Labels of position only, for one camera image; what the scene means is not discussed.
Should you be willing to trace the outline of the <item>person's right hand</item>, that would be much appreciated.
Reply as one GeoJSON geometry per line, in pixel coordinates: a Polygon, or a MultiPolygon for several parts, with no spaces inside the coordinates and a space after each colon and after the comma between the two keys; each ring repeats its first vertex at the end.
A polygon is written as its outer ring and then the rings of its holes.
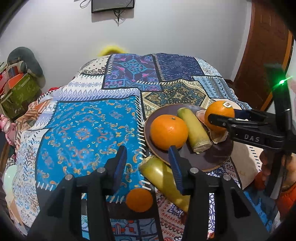
{"type": "MultiPolygon", "coordinates": [[[[268,167],[268,156],[272,152],[263,150],[259,156],[260,161],[262,162],[261,166],[261,179],[264,182],[269,175],[271,174],[271,169],[268,167]]],[[[281,163],[286,168],[286,176],[282,185],[282,190],[288,190],[293,184],[295,184],[295,154],[292,153],[290,156],[284,156],[281,160],[281,163]]]]}

